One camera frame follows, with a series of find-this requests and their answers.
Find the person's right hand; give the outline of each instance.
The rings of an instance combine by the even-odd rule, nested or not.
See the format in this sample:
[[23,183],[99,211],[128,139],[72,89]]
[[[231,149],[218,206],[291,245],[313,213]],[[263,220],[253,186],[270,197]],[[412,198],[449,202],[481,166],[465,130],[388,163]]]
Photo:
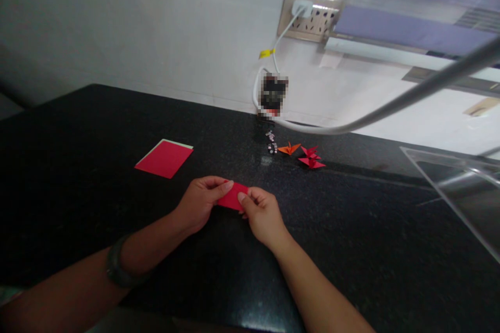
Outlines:
[[192,180],[171,215],[188,235],[196,233],[205,226],[217,200],[233,188],[233,183],[217,176]]
[[250,187],[248,195],[238,193],[238,200],[245,210],[255,237],[276,253],[285,247],[292,236],[281,218],[276,197],[259,187]]

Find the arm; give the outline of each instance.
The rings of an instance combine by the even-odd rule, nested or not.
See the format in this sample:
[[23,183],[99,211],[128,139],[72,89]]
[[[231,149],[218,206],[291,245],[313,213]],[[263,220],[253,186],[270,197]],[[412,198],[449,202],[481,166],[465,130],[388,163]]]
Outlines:
[[[120,263],[136,276],[147,273],[208,221],[217,199],[231,188],[220,177],[194,180],[170,214],[134,233],[123,244]],[[130,291],[106,274],[109,248],[56,273],[0,309],[6,332],[84,332]]]
[[238,199],[252,232],[278,260],[308,332],[373,332],[292,238],[273,194],[251,187]]

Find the blurred object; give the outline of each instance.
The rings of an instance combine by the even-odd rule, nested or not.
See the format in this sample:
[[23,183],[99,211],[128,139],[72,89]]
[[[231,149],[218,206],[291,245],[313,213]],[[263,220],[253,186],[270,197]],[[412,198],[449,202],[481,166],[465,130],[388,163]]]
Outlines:
[[274,141],[274,134],[272,130],[268,130],[266,136],[271,142],[267,145],[267,150],[269,151],[269,153],[278,153],[278,144]]
[[401,150],[500,263],[500,164]]
[[280,115],[287,88],[288,77],[279,78],[271,73],[264,76],[259,94],[259,103],[265,109],[263,115],[269,114],[268,117]]

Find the bracelet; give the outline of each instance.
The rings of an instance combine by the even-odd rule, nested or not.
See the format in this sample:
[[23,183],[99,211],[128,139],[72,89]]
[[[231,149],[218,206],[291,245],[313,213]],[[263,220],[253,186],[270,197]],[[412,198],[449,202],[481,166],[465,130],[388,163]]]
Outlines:
[[108,278],[119,287],[125,289],[131,289],[136,286],[139,286],[140,284],[143,284],[148,280],[148,278],[151,276],[151,273],[153,272],[153,271],[148,272],[140,277],[134,277],[128,274],[122,268],[120,264],[121,248],[123,247],[123,244],[129,237],[130,234],[127,234],[118,239],[118,241],[109,249],[108,258],[106,262],[106,267],[107,267],[106,274],[108,275]]

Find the orange origami crane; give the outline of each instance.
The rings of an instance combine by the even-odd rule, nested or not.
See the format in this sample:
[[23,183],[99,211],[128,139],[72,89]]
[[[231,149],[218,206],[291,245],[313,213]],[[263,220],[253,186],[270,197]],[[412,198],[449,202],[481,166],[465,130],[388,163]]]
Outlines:
[[318,155],[314,155],[311,158],[299,158],[299,160],[301,162],[303,162],[304,164],[309,165],[310,169],[321,168],[322,166],[326,167],[325,164],[321,164],[320,162],[318,162],[317,161],[318,159],[321,159]]
[[313,158],[314,156],[316,156],[316,154],[315,154],[316,148],[318,148],[318,146],[313,147],[313,148],[309,148],[309,149],[302,147],[302,150],[304,151],[304,153],[306,154],[307,157]]
[[301,146],[301,144],[299,143],[298,145],[295,145],[292,147],[292,145],[290,144],[290,142],[288,142],[288,146],[287,147],[279,147],[278,150],[280,150],[281,152],[283,153],[288,153],[288,155],[291,155],[293,154],[297,148],[299,148]]

